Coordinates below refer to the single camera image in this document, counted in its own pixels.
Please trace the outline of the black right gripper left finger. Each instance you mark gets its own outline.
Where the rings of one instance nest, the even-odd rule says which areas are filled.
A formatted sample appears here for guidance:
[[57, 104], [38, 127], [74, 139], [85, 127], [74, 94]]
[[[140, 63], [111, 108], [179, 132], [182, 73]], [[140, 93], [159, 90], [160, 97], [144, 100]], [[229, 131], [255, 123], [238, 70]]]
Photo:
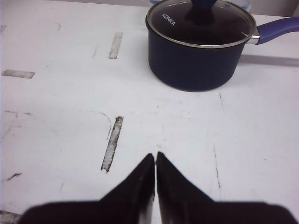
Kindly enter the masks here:
[[97, 201], [47, 203], [28, 209], [22, 224], [150, 224], [155, 162], [147, 154], [135, 169]]

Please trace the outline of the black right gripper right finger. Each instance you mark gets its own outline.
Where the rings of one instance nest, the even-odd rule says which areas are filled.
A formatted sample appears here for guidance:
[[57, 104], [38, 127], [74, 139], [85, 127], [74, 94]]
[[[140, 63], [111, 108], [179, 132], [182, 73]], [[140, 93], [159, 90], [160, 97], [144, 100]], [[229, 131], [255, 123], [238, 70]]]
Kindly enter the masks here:
[[296, 224], [289, 210], [264, 202], [217, 202], [157, 153], [157, 193], [163, 224]]

